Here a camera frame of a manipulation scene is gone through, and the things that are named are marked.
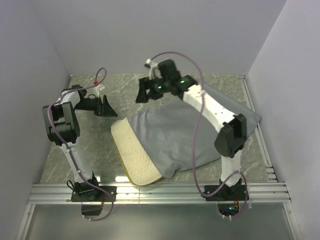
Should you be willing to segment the grey pillowcase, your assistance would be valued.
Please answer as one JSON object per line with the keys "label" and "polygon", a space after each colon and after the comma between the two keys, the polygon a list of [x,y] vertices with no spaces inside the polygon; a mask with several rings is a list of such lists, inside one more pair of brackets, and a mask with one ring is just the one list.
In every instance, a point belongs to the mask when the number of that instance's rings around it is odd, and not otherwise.
{"label": "grey pillowcase", "polygon": [[221,157],[214,146],[218,133],[205,117],[200,120],[193,145],[199,115],[192,106],[174,97],[169,103],[128,116],[127,121],[159,173],[169,179],[177,171],[192,169],[192,149],[196,167]]}

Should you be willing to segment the cream quilted pillow yellow edge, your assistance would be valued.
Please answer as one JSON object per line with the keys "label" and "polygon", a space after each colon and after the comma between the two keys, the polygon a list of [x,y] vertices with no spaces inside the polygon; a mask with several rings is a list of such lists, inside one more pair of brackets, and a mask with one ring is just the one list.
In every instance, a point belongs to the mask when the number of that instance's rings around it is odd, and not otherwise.
{"label": "cream quilted pillow yellow edge", "polygon": [[141,145],[127,118],[111,125],[111,135],[129,181],[147,186],[163,178]]}

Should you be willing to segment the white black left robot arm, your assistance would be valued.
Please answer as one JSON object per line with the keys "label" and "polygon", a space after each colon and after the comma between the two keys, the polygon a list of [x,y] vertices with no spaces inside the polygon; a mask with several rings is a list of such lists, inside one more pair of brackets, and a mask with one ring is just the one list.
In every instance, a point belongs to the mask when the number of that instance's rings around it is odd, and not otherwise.
{"label": "white black left robot arm", "polygon": [[74,181],[68,181],[67,186],[76,196],[96,201],[102,191],[94,172],[85,160],[75,111],[93,112],[98,117],[117,117],[118,114],[110,106],[106,95],[102,98],[90,98],[86,97],[86,94],[85,88],[73,85],[62,91],[56,104],[44,106],[42,114],[48,139],[63,151],[73,172]]}

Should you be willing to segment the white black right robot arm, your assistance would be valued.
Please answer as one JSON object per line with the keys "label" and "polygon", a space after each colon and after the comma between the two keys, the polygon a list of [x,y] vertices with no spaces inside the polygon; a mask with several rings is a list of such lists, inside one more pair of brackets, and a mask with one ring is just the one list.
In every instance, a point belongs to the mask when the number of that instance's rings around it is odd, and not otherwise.
{"label": "white black right robot arm", "polygon": [[136,103],[158,100],[165,93],[179,97],[183,102],[199,111],[217,131],[214,146],[221,155],[220,186],[212,193],[202,192],[209,198],[220,192],[226,200],[238,194],[238,187],[244,181],[241,174],[241,152],[247,140],[247,119],[243,114],[235,114],[206,93],[204,83],[190,75],[181,76],[173,60],[155,63],[147,59],[147,77],[139,79]]}

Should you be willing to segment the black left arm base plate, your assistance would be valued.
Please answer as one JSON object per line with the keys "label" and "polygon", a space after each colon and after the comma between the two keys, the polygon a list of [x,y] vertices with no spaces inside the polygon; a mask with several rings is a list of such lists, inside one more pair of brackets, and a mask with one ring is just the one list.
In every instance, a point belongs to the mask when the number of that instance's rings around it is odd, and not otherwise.
{"label": "black left arm base plate", "polygon": [[79,192],[71,194],[71,202],[112,202],[116,200],[117,187],[114,185],[99,186],[103,191],[84,185]]}

